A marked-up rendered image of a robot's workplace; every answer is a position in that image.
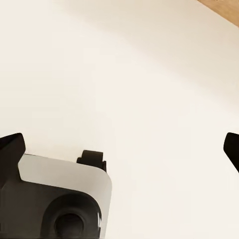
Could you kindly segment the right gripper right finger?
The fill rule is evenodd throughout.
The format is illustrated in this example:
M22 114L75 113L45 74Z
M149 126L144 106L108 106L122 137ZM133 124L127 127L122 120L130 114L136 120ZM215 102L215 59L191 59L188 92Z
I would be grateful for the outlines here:
M223 150L239 173L239 134L228 132Z

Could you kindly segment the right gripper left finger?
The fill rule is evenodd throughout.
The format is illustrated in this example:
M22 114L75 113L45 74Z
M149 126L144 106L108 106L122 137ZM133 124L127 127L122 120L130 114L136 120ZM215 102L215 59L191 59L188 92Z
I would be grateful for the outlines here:
M0 192L26 151L22 133L0 138Z

